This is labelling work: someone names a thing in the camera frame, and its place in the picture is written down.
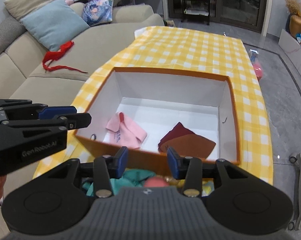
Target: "caster wheel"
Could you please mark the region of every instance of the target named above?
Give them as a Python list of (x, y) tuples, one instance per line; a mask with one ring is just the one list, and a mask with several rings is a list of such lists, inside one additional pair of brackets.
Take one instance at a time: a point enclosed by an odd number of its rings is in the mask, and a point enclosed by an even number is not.
[(294, 230), (295, 225), (296, 225), (296, 220), (289, 222), (289, 224), (287, 226), (288, 231)]
[(297, 153), (292, 153), (290, 156), (289, 156), (289, 161), (291, 163), (295, 163), (297, 161)]

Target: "red ribbon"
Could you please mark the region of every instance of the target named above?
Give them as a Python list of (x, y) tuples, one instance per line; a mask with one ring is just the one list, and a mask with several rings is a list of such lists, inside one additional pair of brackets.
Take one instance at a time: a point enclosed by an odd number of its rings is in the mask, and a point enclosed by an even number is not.
[(76, 70), (76, 71), (79, 71), (81, 73), (88, 73), (88, 72), (85, 72), (85, 71), (81, 71), (77, 68), (72, 68), (72, 67), (67, 67), (67, 66), (58, 65), (58, 66), (55, 66), (55, 67), (49, 67), (49, 66), (46, 65), (46, 62), (49, 61), (49, 60), (59, 60), (59, 59), (61, 59), (73, 45), (74, 45), (73, 41), (67, 41), (65, 44), (60, 46), (59, 51), (48, 51), (48, 52), (46, 52), (45, 57), (43, 59), (44, 69), (48, 70), (48, 71), (54, 71), (54, 70), (57, 70), (57, 69), (66, 68), (68, 70)]

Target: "gray striped pillow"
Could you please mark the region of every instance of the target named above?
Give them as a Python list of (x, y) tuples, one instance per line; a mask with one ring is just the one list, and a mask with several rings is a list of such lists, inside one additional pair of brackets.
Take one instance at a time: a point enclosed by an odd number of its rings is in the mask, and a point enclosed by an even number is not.
[(3, 20), (0, 23), (0, 54), (25, 32), (26, 28), (24, 25), (13, 16)]

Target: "gray tile floor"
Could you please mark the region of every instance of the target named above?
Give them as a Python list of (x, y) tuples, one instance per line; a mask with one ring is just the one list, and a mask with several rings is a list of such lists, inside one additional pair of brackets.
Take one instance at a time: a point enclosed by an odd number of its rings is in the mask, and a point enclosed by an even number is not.
[[(289, 155), (293, 152), (301, 153), (301, 95), (288, 72), (289, 70), (292, 73), (301, 90), (301, 76), (297, 69), (279, 47), (278, 41), (262, 37), (260, 33), (218, 23), (210, 23), (208, 26), (193, 22), (182, 23), (178, 19), (174, 19), (174, 22), (176, 27), (221, 35), (225, 33), (226, 36), (241, 39), (247, 50), (259, 51), (258, 60), (264, 71), (260, 88), (268, 112), (272, 138), (274, 186), (293, 201), (294, 218), (297, 217), (299, 168), (289, 162)], [(301, 240), (301, 230), (293, 230), (289, 234)]]

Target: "orange box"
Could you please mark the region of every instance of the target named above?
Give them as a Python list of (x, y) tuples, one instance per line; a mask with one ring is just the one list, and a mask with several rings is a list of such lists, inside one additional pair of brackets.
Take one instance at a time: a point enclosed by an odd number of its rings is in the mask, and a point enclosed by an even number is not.
[(188, 70), (115, 67), (92, 98), (92, 116), (76, 138), (95, 157), (114, 155), (105, 128), (116, 112), (131, 117), (147, 133), (138, 150), (129, 150), (128, 168), (170, 175), (166, 154), (158, 143), (178, 122), (216, 143), (203, 162), (224, 158), (240, 164), (240, 143), (234, 93), (228, 76)]

